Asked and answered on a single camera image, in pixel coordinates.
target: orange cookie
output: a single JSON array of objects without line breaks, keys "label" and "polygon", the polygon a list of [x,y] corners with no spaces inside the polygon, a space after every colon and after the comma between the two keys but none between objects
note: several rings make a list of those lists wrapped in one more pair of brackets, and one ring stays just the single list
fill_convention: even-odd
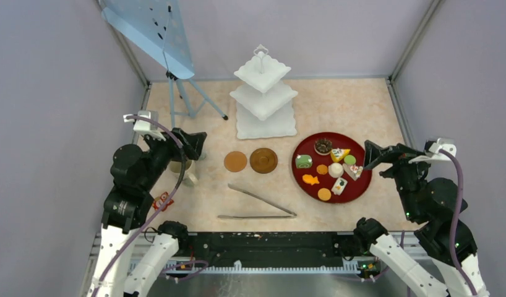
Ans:
[{"label": "orange cookie", "polygon": [[325,187],[323,187],[322,189],[319,190],[319,199],[320,200],[328,201],[331,199],[331,197],[332,197],[331,191],[326,189]]},{"label": "orange cookie", "polygon": [[326,166],[324,164],[317,166],[317,173],[322,174],[322,175],[327,174],[328,173],[328,166]]}]

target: red round tray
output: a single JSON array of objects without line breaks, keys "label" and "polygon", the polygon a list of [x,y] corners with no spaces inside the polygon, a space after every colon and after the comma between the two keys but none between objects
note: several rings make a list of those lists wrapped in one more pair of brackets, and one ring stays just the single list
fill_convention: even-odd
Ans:
[{"label": "red round tray", "polygon": [[[317,173],[317,166],[320,164],[324,164],[329,166],[333,163],[333,160],[330,155],[321,156],[317,152],[315,152],[315,141],[326,138],[332,141],[334,149],[350,149],[350,155],[354,156],[357,159],[357,165],[362,166],[364,163],[364,149],[357,143],[355,140],[349,138],[348,136],[344,136],[339,133],[334,132],[321,132],[317,134],[313,134],[308,138],[304,139],[295,149],[293,153],[293,157],[291,159],[291,169],[293,171],[293,176],[295,180],[299,184],[299,186],[311,197],[326,203],[345,203],[349,201],[353,201],[357,199],[360,195],[362,195],[367,187],[369,186],[369,182],[371,180],[371,170],[364,170],[362,175],[357,181],[353,181],[351,177],[344,172],[342,174],[342,178],[348,181],[348,185],[340,195],[334,195],[332,193],[332,198],[328,201],[322,201],[319,199],[318,192],[319,189],[325,187],[328,190],[331,190],[333,185],[335,184],[336,178],[331,177],[329,174],[321,175]],[[297,155],[310,155],[312,159],[311,168],[307,169],[297,169],[295,165],[295,158]],[[304,174],[311,174],[312,176],[319,177],[319,184],[314,184],[313,186],[310,184],[306,184],[302,180],[302,176]]]}]

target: beige tabletop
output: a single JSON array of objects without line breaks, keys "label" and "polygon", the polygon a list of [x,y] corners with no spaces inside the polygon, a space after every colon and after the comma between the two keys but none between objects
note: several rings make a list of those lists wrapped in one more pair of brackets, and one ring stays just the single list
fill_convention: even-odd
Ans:
[{"label": "beige tabletop", "polygon": [[[311,134],[331,131],[351,137],[364,147],[369,139],[382,147],[403,142],[393,105],[384,79],[311,79],[284,80],[299,95],[293,100],[296,136],[239,140],[236,137],[236,102],[229,93],[240,81],[200,82],[200,87],[229,116],[224,121],[206,104],[196,118],[176,116],[176,125],[188,133],[207,132],[206,159],[195,163],[199,177],[196,187],[182,185],[173,197],[174,204],[161,213],[151,226],[165,220],[179,221],[189,231],[352,231],[361,217],[375,218],[388,230],[414,230],[418,226],[405,220],[392,179],[372,175],[367,191],[345,204],[328,204],[309,197],[291,173],[291,156],[296,146]],[[184,84],[193,106],[202,97]],[[175,88],[175,110],[185,112],[184,102]],[[168,84],[153,84],[148,110],[158,111],[160,122],[171,125]],[[147,149],[142,139],[139,145]],[[259,174],[248,165],[238,173],[224,167],[224,157],[234,150],[249,155],[268,147],[278,155],[278,166],[269,174]],[[375,171],[389,165],[379,165]],[[176,178],[167,170],[151,194],[158,197],[171,192]],[[297,213],[291,219],[230,220],[218,215],[284,215],[255,198],[228,188],[233,183],[247,191]]]}]

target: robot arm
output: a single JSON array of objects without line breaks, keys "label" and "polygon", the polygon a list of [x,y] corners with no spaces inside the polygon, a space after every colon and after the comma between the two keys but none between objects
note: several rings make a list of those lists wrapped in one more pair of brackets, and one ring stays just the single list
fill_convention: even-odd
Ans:
[{"label": "robot arm", "polygon": [[[450,293],[452,297],[472,296],[468,284],[455,267],[432,259],[444,278],[445,283],[441,283],[413,260],[377,220],[360,219],[354,235],[363,252],[369,251],[386,263],[415,295],[446,297]],[[461,264],[477,289],[475,296],[489,296],[479,272],[477,256],[470,255]]]},{"label": "robot arm", "polygon": [[155,236],[150,249],[129,276],[127,276],[127,271],[134,243],[131,243],[120,255],[103,282],[99,284],[98,279],[108,262],[118,253],[118,249],[133,232],[136,230],[124,234],[122,229],[113,226],[102,229],[98,262],[87,296],[92,296],[96,286],[99,287],[97,296],[147,296],[168,260],[178,252],[179,240],[183,241],[187,238],[186,226],[178,222],[164,222],[158,227],[158,235]]},{"label": "robot arm", "polygon": [[[450,249],[455,249],[462,269],[477,291],[475,296],[489,296],[479,272],[477,246],[470,229],[458,221],[455,247],[449,246],[450,222],[456,205],[457,186],[445,178],[427,182],[429,162],[446,161],[439,151],[444,149],[455,155],[455,146],[447,139],[428,141],[425,152],[398,144],[387,148],[366,141],[364,169],[370,170],[380,163],[392,166],[380,172],[384,178],[393,178],[397,185],[406,219],[418,224],[426,223],[414,232],[440,270],[445,284],[429,275],[410,258],[387,230],[376,220],[365,218],[357,222],[354,230],[362,252],[370,252],[385,262],[417,294],[417,296],[474,296],[462,274],[455,268]],[[468,204],[463,201],[460,211]]]},{"label": "robot arm", "polygon": [[[131,119],[128,116],[124,116],[126,121]],[[160,133],[156,126],[144,123],[159,126],[154,120],[156,113],[140,111],[138,117],[134,130],[144,137],[149,150],[143,152],[138,145],[128,144],[113,155],[114,186],[104,201],[100,253],[88,296],[146,296],[168,259],[178,251],[178,239],[187,236],[184,225],[162,224],[148,253],[126,280],[134,248],[131,241],[149,224],[146,217],[153,203],[149,191],[171,160],[198,160],[207,137],[205,132],[187,134],[180,128],[174,128],[169,135]]]}]

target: light blue easel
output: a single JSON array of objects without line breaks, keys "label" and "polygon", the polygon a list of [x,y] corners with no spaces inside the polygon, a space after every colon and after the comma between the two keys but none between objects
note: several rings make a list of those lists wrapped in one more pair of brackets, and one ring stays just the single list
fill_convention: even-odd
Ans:
[{"label": "light blue easel", "polygon": [[[206,102],[209,102],[224,120],[228,119],[228,116],[192,80],[195,74],[193,62],[177,0],[99,1],[104,7],[102,17],[167,69],[171,128],[175,127],[175,115],[194,118]],[[187,80],[204,98],[196,110],[189,103],[183,80]],[[180,98],[186,103],[187,113],[178,113],[174,110],[173,82],[176,83]]]}]

